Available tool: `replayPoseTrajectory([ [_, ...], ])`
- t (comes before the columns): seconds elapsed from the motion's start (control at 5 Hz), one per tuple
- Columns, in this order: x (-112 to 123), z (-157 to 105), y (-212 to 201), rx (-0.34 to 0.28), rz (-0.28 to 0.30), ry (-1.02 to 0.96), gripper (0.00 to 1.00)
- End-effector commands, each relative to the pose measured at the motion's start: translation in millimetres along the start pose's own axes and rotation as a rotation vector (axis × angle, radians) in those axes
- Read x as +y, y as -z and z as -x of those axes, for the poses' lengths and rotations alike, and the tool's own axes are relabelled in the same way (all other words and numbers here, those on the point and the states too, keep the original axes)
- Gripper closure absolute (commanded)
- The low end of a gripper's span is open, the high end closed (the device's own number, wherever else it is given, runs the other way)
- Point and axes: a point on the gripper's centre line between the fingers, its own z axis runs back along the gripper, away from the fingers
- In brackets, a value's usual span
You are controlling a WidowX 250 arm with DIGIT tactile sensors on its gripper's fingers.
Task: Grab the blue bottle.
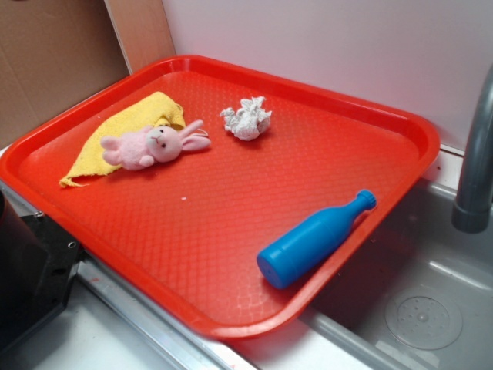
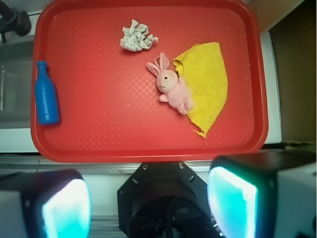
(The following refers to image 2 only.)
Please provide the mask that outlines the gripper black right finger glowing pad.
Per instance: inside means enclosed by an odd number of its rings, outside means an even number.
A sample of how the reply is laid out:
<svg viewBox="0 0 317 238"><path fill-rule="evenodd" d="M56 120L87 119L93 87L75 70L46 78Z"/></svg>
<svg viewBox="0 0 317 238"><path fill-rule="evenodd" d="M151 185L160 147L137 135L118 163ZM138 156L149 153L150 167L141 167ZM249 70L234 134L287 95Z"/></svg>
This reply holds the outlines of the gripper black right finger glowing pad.
<svg viewBox="0 0 317 238"><path fill-rule="evenodd" d="M207 196L226 238L314 238L317 155L271 150L218 156Z"/></svg>

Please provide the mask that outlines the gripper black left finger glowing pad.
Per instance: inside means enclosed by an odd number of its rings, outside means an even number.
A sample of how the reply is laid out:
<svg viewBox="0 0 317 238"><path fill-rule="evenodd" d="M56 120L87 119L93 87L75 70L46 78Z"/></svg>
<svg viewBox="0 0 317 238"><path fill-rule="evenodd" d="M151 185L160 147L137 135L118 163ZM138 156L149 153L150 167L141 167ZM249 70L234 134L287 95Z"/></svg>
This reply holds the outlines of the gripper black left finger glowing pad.
<svg viewBox="0 0 317 238"><path fill-rule="evenodd" d="M77 170L0 178L2 238L86 238L91 215L90 188Z"/></svg>

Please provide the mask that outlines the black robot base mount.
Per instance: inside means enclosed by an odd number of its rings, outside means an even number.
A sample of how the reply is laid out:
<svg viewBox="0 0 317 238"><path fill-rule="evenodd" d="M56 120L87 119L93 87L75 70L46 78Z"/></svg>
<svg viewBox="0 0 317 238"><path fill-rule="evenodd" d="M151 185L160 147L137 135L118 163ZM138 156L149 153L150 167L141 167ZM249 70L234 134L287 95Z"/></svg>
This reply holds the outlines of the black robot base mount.
<svg viewBox="0 0 317 238"><path fill-rule="evenodd" d="M129 238L219 238L207 184L183 162L142 163L117 191Z"/></svg>

